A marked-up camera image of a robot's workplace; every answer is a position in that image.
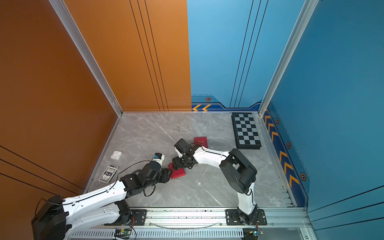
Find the red jewelry box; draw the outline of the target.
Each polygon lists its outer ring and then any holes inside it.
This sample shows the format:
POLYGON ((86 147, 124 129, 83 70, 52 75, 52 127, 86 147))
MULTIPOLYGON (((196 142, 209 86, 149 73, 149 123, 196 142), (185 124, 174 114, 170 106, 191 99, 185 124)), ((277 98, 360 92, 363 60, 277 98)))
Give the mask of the red jewelry box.
POLYGON ((186 175, 184 169, 175 170, 172 163, 169 164, 169 169, 171 170, 171 179, 180 178, 186 175))

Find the red jewelry box lid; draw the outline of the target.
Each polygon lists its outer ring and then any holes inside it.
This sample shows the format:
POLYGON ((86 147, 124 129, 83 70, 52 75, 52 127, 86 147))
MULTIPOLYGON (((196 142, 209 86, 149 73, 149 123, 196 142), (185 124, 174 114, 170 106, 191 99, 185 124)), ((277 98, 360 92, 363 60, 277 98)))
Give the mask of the red jewelry box lid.
POLYGON ((197 145, 201 145, 205 148, 208 148, 208 139, 207 137, 195 137, 194 138, 194 143, 197 145))

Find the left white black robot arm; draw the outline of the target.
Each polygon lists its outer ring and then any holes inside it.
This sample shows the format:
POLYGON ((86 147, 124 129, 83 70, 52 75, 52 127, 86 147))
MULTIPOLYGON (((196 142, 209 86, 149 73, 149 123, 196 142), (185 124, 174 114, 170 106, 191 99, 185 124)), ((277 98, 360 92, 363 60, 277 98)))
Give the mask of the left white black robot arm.
POLYGON ((158 183, 167 183, 172 173, 159 162, 148 161, 143 169, 101 189, 65 199, 53 196, 32 219, 33 237, 35 240, 66 240, 75 232, 100 225, 133 224, 133 213, 126 199, 158 183))

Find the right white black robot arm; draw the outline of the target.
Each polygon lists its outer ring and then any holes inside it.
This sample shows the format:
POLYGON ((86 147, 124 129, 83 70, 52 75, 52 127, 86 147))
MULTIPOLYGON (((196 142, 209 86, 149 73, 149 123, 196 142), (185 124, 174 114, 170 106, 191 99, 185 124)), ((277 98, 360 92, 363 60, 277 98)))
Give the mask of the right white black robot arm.
POLYGON ((192 169, 195 165, 209 165, 220 169, 238 194, 238 214, 241 222, 245 225, 256 223, 258 207, 254 186, 257 169, 238 149, 220 152, 201 145, 190 145, 183 139, 174 147, 178 154, 172 159, 174 170, 192 169))

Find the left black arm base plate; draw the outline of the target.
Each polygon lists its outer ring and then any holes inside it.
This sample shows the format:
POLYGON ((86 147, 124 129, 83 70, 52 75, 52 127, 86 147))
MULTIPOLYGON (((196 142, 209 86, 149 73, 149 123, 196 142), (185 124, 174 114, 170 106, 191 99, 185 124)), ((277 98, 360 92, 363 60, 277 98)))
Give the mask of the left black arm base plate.
POLYGON ((115 222, 105 224, 105 226, 144 226, 147 212, 146 209, 133 209, 121 214, 115 222))

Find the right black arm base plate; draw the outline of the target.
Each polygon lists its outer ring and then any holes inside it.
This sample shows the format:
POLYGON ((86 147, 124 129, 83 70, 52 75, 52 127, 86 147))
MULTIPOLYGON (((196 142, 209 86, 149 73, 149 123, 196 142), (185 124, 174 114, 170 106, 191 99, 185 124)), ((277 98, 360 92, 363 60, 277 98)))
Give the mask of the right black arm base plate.
POLYGON ((266 226, 268 224, 265 211, 259 208, 255 208, 249 215, 240 209, 226 209, 225 214, 228 226, 266 226))

